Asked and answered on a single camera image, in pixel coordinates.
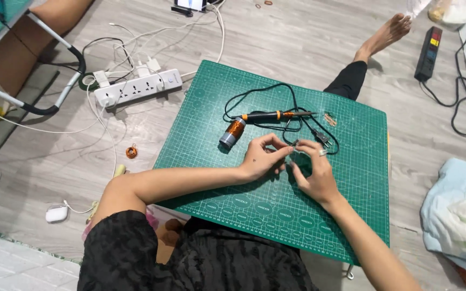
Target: power strip socket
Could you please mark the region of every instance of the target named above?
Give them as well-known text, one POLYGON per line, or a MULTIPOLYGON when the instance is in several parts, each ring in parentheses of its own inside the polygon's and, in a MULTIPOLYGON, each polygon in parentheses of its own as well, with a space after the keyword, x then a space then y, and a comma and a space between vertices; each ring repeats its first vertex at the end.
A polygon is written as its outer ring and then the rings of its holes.
POLYGON ((436 26, 431 27, 427 31, 424 39, 424 45, 422 46, 422 52, 416 65, 415 79, 420 82, 425 82, 432 77, 432 71, 434 70, 434 63, 436 63, 436 56, 438 54, 438 46, 442 39, 442 30, 436 26))
POLYGON ((177 69, 154 73, 150 76, 123 81, 95 90, 95 96, 102 107, 116 106, 137 98, 142 98, 168 89, 181 87, 183 81, 177 69))

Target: hand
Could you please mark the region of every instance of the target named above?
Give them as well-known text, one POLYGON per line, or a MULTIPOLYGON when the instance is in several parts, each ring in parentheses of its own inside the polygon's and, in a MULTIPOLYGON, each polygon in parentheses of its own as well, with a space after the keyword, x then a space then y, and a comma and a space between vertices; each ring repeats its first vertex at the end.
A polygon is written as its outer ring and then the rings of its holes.
POLYGON ((264 135, 253 139, 245 153, 244 161, 238 167, 246 175, 247 182, 254 181, 262 177, 275 164, 275 173, 285 170, 285 161, 283 160, 294 150, 282 142, 274 133, 264 135))
POLYGON ((300 140, 296 145, 296 150, 307 153, 312 161, 312 175, 308 178, 303 176, 295 162, 291 162, 290 165, 293 168, 298 188, 329 211, 332 204, 343 200, 344 197, 337 189, 332 174, 332 166, 327 157, 320 156, 320 150, 322 149, 321 144, 310 140, 300 140))

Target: two-prong plug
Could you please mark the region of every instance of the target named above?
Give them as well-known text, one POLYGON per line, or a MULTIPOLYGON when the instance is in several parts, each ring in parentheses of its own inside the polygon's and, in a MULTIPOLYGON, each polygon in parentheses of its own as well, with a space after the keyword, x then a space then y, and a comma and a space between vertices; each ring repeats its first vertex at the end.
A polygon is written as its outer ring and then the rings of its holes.
POLYGON ((320 142, 324 147, 330 148, 329 145, 332 145, 332 143, 330 142, 329 137, 327 137, 324 133, 317 131, 315 129, 312 129, 311 131, 317 142, 320 142))

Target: green tape roll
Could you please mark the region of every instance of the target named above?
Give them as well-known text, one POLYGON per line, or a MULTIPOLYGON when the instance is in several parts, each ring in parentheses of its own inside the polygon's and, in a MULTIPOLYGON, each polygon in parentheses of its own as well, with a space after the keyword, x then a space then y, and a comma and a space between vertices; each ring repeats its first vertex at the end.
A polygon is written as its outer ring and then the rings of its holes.
POLYGON ((87 87, 89 87, 89 91, 93 92, 94 90, 98 89, 100 87, 100 85, 98 84, 98 82, 96 81, 95 79, 95 82, 92 83, 91 85, 87 86, 86 84, 83 83, 83 80, 85 77, 87 76, 92 76, 93 78, 95 77, 95 75, 92 73, 92 72, 87 72, 85 73, 84 75, 80 76, 80 78, 78 78, 78 87, 80 87, 82 90, 84 91, 87 91, 87 87))

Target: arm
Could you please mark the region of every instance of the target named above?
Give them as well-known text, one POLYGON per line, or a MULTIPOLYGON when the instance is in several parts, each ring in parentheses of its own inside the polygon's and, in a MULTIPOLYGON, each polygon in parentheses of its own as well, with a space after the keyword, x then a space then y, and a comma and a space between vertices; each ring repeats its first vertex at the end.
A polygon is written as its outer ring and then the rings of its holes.
POLYGON ((321 145, 317 142, 298 142, 296 150, 306 152, 312 160, 312 175, 308 178, 305 178, 299 167, 292 163, 298 187, 332 215, 376 290, 421 290, 404 264, 339 193, 332 175, 332 167, 326 156, 319 155, 320 149, 321 145))
MULTIPOLYGON (((107 216, 125 210, 145 213, 146 205, 198 191, 254 181, 292 152, 275 134, 252 140, 242 164, 235 168, 168 168, 120 175, 107 185, 93 219, 95 226, 107 216), (277 150, 266 148, 273 145, 277 150)), ((283 170, 280 163, 275 168, 283 170)))

